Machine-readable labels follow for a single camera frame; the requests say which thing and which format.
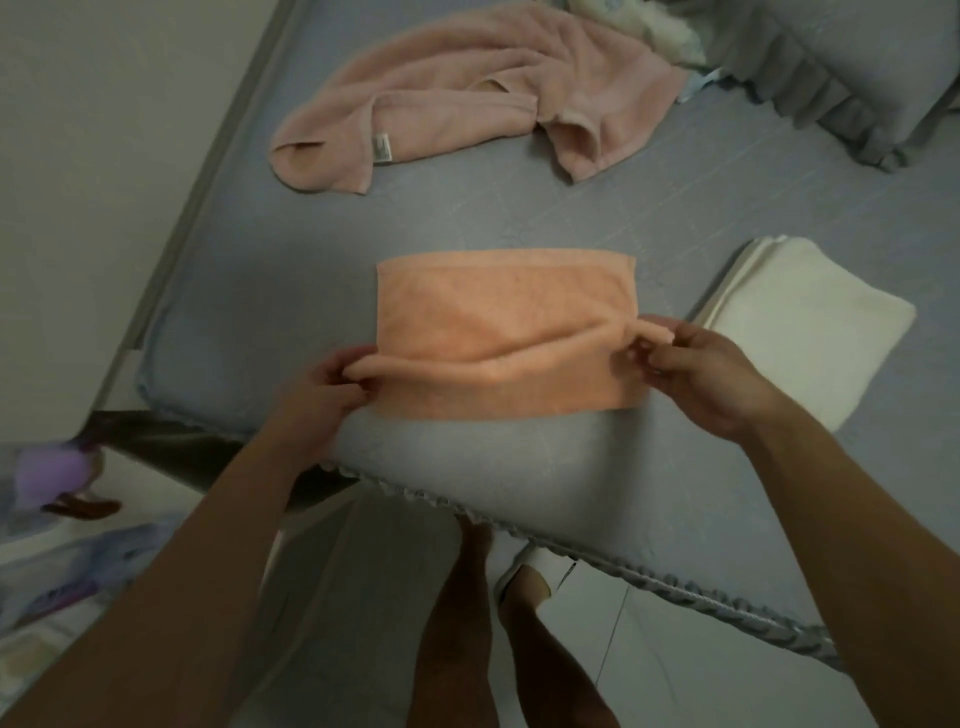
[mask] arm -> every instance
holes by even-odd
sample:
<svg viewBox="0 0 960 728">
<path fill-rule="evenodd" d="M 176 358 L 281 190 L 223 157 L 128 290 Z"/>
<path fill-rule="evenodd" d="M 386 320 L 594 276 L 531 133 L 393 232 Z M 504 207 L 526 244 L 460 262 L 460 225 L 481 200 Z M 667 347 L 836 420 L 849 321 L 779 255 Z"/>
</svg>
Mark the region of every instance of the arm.
<svg viewBox="0 0 960 728">
<path fill-rule="evenodd" d="M 340 372 L 302 376 L 144 574 L 0 721 L 3 726 L 227 725 L 228 682 L 297 475 L 367 401 Z"/>
<path fill-rule="evenodd" d="M 960 556 L 720 334 L 637 348 L 651 384 L 753 463 L 851 677 L 881 725 L 960 715 Z"/>
</svg>

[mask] white wall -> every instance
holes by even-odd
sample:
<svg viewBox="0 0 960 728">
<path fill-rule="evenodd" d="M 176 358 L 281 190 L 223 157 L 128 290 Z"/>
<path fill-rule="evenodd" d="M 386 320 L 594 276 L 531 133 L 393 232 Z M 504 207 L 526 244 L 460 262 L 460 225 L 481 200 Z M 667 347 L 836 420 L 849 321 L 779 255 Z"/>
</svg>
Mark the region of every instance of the white wall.
<svg viewBox="0 0 960 728">
<path fill-rule="evenodd" d="M 0 442 L 76 433 L 276 0 L 0 0 Z"/>
</svg>

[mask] gray mattress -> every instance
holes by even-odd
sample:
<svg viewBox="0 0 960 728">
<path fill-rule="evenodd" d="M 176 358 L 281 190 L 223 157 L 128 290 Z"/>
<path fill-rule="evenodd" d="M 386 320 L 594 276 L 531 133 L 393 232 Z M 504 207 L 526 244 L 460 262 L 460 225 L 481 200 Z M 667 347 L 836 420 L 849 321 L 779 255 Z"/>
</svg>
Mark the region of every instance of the gray mattress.
<svg viewBox="0 0 960 728">
<path fill-rule="evenodd" d="M 839 436 L 960 548 L 960 125 L 896 176 L 798 132 L 741 89 L 676 107 L 635 157 L 571 185 L 541 133 L 377 168 L 370 193 L 299 194 L 267 163 L 283 117 L 361 47 L 477 0 L 306 9 L 191 232 L 152 327 L 142 391 L 231 436 L 323 352 L 371 341 L 375 264 L 451 249 L 585 247 L 637 258 L 642 311 L 688 316 L 763 234 L 816 240 L 918 308 Z M 348 421 L 343 467 L 468 509 L 674 601 L 830 659 L 828 637 L 745 457 L 659 395 L 637 411 L 506 423 Z"/>
</svg>

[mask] gray pillow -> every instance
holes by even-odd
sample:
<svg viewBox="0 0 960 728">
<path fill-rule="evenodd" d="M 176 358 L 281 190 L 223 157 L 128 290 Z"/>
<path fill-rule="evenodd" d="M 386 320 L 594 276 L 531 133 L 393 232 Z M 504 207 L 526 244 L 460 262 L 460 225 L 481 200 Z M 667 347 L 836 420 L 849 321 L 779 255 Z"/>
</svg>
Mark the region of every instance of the gray pillow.
<svg viewBox="0 0 960 728">
<path fill-rule="evenodd" d="M 710 62 L 798 128 L 818 121 L 861 161 L 909 161 L 956 95 L 957 0 L 666 0 Z"/>
</svg>

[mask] purple object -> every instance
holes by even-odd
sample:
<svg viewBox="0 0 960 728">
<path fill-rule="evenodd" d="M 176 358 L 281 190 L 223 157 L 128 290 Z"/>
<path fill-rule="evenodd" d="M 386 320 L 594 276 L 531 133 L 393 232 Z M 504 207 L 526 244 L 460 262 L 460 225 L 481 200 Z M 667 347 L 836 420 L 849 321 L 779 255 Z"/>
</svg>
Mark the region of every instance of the purple object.
<svg viewBox="0 0 960 728">
<path fill-rule="evenodd" d="M 16 460 L 16 507 L 32 510 L 53 502 L 61 493 L 86 485 L 92 475 L 90 460 L 75 445 L 24 448 Z"/>
</svg>

